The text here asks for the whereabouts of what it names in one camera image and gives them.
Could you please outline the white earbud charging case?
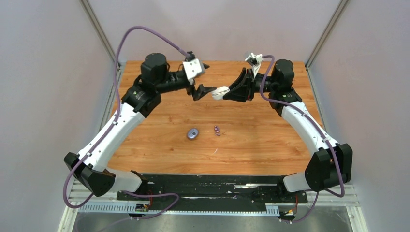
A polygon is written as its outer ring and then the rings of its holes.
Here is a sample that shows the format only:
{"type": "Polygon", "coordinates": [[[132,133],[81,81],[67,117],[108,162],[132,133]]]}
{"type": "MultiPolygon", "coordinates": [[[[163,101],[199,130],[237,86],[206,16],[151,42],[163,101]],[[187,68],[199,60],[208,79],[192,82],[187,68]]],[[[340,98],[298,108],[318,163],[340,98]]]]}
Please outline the white earbud charging case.
{"type": "Polygon", "coordinates": [[[211,96],[214,100],[222,100],[223,96],[230,91],[228,86],[221,86],[211,92],[211,96]]]}

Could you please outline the blue-grey earbud case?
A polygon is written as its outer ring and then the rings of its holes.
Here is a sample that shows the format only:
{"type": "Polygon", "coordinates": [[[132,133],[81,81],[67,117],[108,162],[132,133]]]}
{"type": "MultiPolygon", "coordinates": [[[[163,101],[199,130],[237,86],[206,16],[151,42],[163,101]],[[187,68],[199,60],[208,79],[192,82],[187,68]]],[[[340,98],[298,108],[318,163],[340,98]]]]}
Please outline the blue-grey earbud case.
{"type": "Polygon", "coordinates": [[[189,140],[195,140],[199,135],[199,130],[197,128],[192,128],[187,133],[187,138],[189,140]]]}

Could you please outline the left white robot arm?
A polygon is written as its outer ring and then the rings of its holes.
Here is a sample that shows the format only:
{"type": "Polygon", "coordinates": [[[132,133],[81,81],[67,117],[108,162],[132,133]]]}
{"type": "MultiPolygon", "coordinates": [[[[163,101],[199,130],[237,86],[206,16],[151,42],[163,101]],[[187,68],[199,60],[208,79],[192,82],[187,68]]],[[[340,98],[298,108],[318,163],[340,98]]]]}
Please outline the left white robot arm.
{"type": "Polygon", "coordinates": [[[166,56],[152,53],[140,66],[140,75],[118,104],[117,111],[92,141],[78,153],[69,152],[64,162],[74,178],[93,196],[100,197],[111,190],[129,191],[137,200],[148,194],[145,180],[136,171],[123,172],[109,169],[113,154],[128,135],[161,103],[161,95],[185,89],[197,101],[215,87],[199,85],[195,79],[205,73],[209,65],[191,55],[171,71],[166,56]]]}

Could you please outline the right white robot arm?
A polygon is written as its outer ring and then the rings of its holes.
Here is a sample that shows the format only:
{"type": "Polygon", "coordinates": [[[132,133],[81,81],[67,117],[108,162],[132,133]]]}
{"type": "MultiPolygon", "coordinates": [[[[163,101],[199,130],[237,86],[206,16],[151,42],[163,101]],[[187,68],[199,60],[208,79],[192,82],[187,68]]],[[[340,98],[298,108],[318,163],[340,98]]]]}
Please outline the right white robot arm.
{"type": "Polygon", "coordinates": [[[256,93],[264,95],[271,107],[296,131],[308,148],[311,159],[303,172],[286,175],[276,188],[279,200],[288,202],[295,192],[320,192],[342,186],[351,180],[352,148],[333,139],[312,117],[302,98],[293,88],[293,63],[279,59],[270,75],[258,73],[260,62],[252,58],[251,69],[243,68],[230,85],[220,87],[214,99],[238,102],[251,101],[256,93]]]}

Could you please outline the left aluminium frame post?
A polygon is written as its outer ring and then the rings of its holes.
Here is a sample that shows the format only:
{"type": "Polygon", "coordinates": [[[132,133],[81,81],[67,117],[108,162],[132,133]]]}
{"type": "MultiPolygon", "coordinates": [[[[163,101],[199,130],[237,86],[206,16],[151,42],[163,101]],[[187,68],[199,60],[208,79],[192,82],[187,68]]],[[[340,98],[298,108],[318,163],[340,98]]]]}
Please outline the left aluminium frame post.
{"type": "Polygon", "coordinates": [[[98,17],[90,3],[89,0],[79,0],[80,4],[82,5],[86,16],[89,18],[89,21],[91,22],[91,25],[93,26],[97,36],[99,37],[103,47],[105,48],[107,54],[109,55],[111,61],[115,64],[115,73],[117,77],[117,82],[120,79],[118,77],[118,72],[120,71],[121,64],[115,60],[115,51],[111,45],[111,43],[108,40],[108,37],[102,28],[100,21],[98,20],[98,17]]]}

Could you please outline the aluminium frame post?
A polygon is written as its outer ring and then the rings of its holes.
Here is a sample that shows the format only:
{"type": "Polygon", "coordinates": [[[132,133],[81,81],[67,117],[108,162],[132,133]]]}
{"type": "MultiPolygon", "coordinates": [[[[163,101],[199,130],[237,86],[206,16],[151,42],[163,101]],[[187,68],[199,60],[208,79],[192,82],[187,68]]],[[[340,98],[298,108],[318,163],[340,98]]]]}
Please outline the aluminium frame post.
{"type": "Polygon", "coordinates": [[[111,45],[111,43],[108,40],[108,37],[102,28],[100,21],[98,20],[98,17],[90,3],[89,0],[79,0],[80,4],[82,5],[86,16],[89,18],[89,21],[91,22],[91,25],[93,26],[97,36],[99,37],[103,47],[105,48],[107,54],[109,55],[111,61],[115,64],[115,73],[117,77],[117,82],[120,79],[118,77],[118,72],[120,71],[121,64],[115,60],[115,51],[111,45]]]}
{"type": "Polygon", "coordinates": [[[316,45],[314,46],[312,52],[310,53],[307,61],[305,62],[305,69],[307,73],[309,73],[309,70],[313,66],[316,58],[318,57],[320,51],[322,50],[323,46],[325,45],[326,41],[328,40],[328,37],[332,33],[333,29],[335,28],[338,20],[344,13],[346,7],[350,3],[350,0],[340,0],[338,2],[338,5],[331,15],[328,23],[326,24],[321,36],[319,37],[319,40],[317,41],[316,45]]]}

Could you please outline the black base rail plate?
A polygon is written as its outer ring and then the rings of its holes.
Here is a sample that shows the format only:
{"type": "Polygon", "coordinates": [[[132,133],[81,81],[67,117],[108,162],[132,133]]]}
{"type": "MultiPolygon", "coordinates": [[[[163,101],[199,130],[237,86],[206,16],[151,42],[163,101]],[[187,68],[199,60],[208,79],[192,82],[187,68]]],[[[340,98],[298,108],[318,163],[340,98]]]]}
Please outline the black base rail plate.
{"type": "Polygon", "coordinates": [[[176,193],[176,211],[262,212],[266,203],[307,203],[304,192],[285,193],[274,175],[146,174],[141,195],[176,193]]]}

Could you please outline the right aluminium frame post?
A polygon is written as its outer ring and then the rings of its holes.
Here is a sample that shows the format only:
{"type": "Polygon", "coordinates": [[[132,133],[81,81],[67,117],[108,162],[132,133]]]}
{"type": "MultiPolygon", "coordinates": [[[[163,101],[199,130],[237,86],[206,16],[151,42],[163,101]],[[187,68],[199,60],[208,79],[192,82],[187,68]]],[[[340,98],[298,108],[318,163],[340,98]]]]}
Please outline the right aluminium frame post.
{"type": "Polygon", "coordinates": [[[312,52],[310,53],[307,61],[305,62],[305,69],[307,73],[309,73],[309,70],[313,66],[316,58],[318,57],[320,51],[322,50],[323,46],[325,45],[326,41],[328,40],[328,37],[332,33],[333,29],[335,28],[338,20],[344,13],[346,7],[350,3],[350,0],[340,0],[338,2],[338,5],[331,15],[328,23],[326,24],[321,36],[319,37],[319,40],[317,41],[316,45],[314,46],[312,52]]]}

